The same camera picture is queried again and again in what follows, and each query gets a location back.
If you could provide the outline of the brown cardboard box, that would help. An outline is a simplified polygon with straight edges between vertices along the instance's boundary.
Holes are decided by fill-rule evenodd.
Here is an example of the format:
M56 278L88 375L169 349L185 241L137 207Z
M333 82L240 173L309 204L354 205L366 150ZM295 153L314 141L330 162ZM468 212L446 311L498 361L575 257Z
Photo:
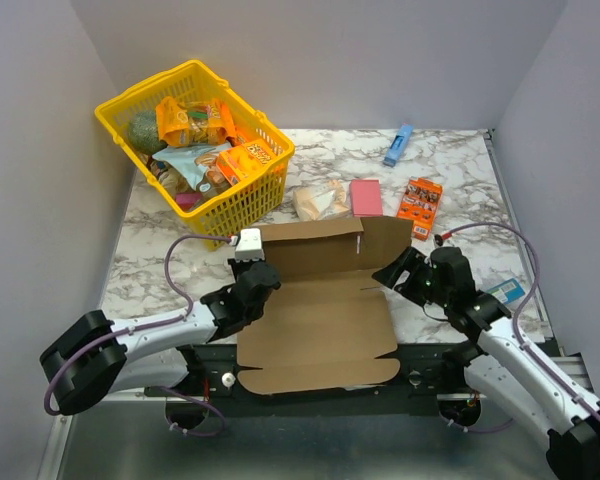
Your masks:
M388 216L263 225L281 286L237 335L238 382L258 395L361 388L400 363L388 302L374 272L410 246L412 224Z

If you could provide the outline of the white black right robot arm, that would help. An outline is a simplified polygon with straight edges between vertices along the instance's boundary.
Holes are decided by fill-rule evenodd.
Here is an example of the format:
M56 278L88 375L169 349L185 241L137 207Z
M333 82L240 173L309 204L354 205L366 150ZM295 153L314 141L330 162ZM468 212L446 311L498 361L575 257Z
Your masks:
M408 247L372 277L420 307L441 307L466 336L440 367L447 389L469 387L495 402L544 448L557 478L600 479L600 399L545 354L504 304L476 287L459 248L425 256Z

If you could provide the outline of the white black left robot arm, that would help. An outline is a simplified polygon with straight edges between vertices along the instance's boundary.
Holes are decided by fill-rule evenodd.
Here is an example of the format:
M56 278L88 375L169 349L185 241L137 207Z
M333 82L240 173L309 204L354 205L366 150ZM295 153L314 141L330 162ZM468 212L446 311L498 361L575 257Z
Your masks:
M264 314L281 286L265 261L234 262L235 282L189 299L183 309L134 319L110 320L101 310L82 315L40 355L48 380L43 408L51 416L74 415L107 394L139 383L123 370L172 348L205 345L230 337Z

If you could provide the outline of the orange printed box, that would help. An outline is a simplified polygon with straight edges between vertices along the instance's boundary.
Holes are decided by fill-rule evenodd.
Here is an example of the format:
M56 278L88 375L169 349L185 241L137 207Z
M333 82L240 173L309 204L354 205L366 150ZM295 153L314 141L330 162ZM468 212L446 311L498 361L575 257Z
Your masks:
M412 236L426 241L433 229L443 187L425 178L410 178L402 195L396 217L410 220Z

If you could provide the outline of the blue white toothpaste box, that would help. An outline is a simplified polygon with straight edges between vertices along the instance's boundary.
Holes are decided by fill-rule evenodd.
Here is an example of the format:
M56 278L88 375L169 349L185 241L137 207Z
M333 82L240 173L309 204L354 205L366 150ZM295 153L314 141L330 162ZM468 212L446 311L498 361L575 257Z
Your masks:
M487 289L486 292L504 305L512 304L525 296L525 290L516 278L507 279Z

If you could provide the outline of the pink flat box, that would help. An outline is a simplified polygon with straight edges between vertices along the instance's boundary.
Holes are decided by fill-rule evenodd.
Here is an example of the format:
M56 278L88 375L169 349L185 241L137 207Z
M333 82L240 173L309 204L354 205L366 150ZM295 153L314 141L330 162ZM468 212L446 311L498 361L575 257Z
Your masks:
M383 215L380 182L376 179L355 179L350 183L351 209L355 217Z

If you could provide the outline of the blue narrow box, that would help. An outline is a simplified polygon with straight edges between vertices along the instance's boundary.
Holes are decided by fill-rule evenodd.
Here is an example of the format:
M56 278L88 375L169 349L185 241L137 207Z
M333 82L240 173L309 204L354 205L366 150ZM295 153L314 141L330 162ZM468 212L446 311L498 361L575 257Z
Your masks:
M401 156L403 155L410 137L413 133L414 127L411 124L403 124L396 132L391 145L389 146L384 158L383 164L385 166L394 167Z

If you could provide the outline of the orange cracker box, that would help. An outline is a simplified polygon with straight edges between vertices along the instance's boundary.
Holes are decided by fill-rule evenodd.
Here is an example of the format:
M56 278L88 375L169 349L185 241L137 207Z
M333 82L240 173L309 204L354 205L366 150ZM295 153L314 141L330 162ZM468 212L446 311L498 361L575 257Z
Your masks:
M216 157L216 166L231 185L255 177L264 170L276 155L262 140L253 140L222 151Z

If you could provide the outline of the pink small box in basket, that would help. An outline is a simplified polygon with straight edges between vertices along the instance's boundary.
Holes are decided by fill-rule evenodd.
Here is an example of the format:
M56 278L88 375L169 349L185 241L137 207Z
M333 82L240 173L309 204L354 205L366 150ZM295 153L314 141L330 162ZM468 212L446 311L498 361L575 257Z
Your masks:
M181 210L189 212L203 204L204 197L199 192L180 193L176 195L175 202Z

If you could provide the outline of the beige tissue pack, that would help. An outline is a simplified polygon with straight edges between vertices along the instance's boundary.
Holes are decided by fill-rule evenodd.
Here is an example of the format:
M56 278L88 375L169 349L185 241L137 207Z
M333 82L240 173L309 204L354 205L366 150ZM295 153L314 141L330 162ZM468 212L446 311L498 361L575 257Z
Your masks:
M345 188L338 180L296 188L292 203L303 222L343 218L351 212Z

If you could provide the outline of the yellow plastic shopping basket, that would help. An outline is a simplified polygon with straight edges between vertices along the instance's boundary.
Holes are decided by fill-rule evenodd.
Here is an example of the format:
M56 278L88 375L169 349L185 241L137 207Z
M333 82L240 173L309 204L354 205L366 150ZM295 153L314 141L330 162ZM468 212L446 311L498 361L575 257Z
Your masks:
M177 194L192 190L179 173L153 155L145 155L132 147L127 127L138 112L154 110L165 98L193 102L217 98L231 110L236 137L231 148L262 139L276 155L255 177L231 186L215 196L204 197L204 203L185 212L175 202ZM188 61L171 70L158 73L119 96L101 104L96 118L133 161L147 182L161 195L180 219L195 233L208 235L207 244L216 248L219 237L246 228L278 207L283 200L288 164L295 152L293 143L266 117L243 100L229 83L198 60Z

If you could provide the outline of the light blue bread bag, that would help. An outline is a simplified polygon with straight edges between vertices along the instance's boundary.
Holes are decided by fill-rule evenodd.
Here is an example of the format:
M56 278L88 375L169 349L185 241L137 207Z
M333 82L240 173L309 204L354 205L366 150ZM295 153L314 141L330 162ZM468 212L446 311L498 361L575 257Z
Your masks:
M219 155L230 148L228 142L219 145L197 143L188 147L167 147L153 158L173 167L192 190L210 197L230 187L216 163Z

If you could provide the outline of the orange snack bag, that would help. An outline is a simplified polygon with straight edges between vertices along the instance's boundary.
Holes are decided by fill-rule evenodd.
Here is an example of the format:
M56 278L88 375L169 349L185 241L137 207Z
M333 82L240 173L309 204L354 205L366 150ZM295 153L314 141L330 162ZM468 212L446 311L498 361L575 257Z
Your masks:
M171 147L220 145L236 137L231 110L217 98L184 102L165 97L155 113L158 137Z

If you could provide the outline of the green round vegetable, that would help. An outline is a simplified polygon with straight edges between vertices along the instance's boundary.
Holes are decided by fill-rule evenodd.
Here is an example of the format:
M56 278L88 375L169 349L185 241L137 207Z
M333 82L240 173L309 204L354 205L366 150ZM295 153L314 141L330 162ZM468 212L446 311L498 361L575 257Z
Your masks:
M159 138L154 110L136 113L129 121L127 133L132 147L145 155L154 155L167 147L167 143Z

